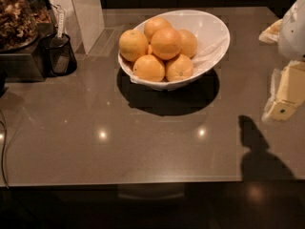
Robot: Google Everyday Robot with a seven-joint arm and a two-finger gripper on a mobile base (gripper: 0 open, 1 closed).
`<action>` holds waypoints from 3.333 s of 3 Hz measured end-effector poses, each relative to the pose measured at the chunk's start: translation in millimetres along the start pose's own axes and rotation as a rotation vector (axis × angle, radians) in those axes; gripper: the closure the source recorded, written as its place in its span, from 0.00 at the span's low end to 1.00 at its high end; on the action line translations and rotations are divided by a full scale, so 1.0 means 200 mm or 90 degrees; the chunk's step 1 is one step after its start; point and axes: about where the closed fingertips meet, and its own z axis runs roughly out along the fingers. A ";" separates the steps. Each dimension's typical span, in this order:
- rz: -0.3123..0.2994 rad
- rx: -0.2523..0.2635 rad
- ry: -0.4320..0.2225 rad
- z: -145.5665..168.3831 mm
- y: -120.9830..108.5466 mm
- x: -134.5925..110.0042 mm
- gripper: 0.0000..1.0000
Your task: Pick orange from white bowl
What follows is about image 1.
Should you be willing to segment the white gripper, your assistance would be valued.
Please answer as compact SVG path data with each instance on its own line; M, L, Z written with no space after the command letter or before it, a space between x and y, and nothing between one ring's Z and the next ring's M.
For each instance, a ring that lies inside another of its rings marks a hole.
M305 102L305 0L296 0L283 19L275 21L258 39L274 44L292 61L283 69L274 69L270 98L264 108L264 122L287 121Z

